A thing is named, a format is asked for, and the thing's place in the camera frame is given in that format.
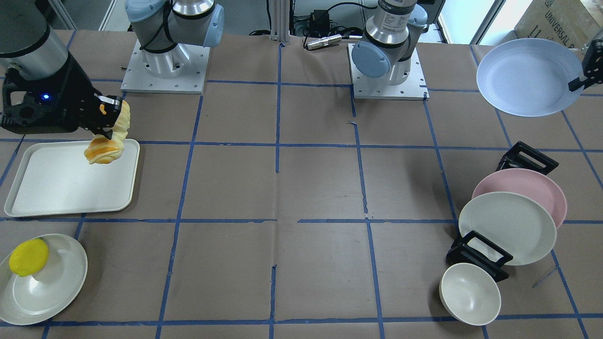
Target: plastic tray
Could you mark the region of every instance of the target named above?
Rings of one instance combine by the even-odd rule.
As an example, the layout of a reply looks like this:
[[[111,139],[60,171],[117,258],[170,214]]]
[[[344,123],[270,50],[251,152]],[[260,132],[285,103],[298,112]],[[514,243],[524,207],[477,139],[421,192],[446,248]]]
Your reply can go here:
[[[119,211],[132,201],[140,145],[124,140],[122,156],[88,164],[89,141],[53,142],[28,148],[4,212],[11,217]]]

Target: white dish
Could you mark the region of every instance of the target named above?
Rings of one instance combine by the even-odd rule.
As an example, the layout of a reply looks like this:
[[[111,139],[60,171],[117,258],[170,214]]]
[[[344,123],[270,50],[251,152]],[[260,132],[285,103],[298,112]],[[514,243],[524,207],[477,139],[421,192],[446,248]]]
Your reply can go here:
[[[440,280],[440,299],[456,319],[474,326],[491,323],[500,312],[500,291],[486,271],[462,262]]]
[[[0,319],[14,325],[32,325],[65,309],[80,292],[88,272],[86,252],[70,236],[40,236],[50,253],[37,273],[20,277],[0,264]]]
[[[469,201],[458,217],[461,236],[477,231],[513,256],[507,265],[526,265],[548,255],[557,239],[551,215],[528,197],[511,192],[491,192]],[[473,239],[469,246],[489,260],[501,255]]]
[[[492,49],[479,63],[477,82],[484,98],[512,115],[544,116],[573,104],[583,88],[568,83],[582,74],[578,58],[544,39],[517,39]]]
[[[11,217],[119,211],[130,204],[140,145],[124,140],[122,156],[107,165],[88,164],[88,141],[53,142],[28,148],[8,193]]]

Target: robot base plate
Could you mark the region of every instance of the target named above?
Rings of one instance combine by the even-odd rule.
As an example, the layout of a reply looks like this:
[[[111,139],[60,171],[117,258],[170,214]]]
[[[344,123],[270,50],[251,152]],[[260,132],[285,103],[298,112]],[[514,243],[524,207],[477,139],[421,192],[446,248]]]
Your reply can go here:
[[[175,78],[157,78],[145,69],[136,41],[121,90],[132,93],[203,94],[209,47],[185,45],[191,55],[190,70]]]
[[[411,72],[401,84],[386,84],[386,77],[369,78],[362,74],[352,62],[353,43],[348,44],[347,51],[350,57],[350,73],[354,84],[354,98],[356,99],[382,99],[382,100],[423,100],[429,98],[425,76],[418,59],[417,50],[412,52]]]

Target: white bowl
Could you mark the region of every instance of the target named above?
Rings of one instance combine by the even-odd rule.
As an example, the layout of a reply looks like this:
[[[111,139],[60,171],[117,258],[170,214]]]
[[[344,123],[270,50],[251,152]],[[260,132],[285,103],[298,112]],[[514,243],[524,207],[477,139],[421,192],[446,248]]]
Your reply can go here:
[[[489,324],[500,312],[500,291],[494,279],[481,268],[464,262],[444,272],[440,299],[446,311],[469,325]]]

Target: yellow lemon toy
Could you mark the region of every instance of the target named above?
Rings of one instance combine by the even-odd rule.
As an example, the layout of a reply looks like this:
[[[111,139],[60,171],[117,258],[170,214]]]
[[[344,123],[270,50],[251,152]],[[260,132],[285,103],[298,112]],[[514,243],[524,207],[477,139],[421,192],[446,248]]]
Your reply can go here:
[[[40,238],[23,242],[17,246],[8,259],[8,266],[14,274],[26,277],[41,270],[48,260],[48,245]]]

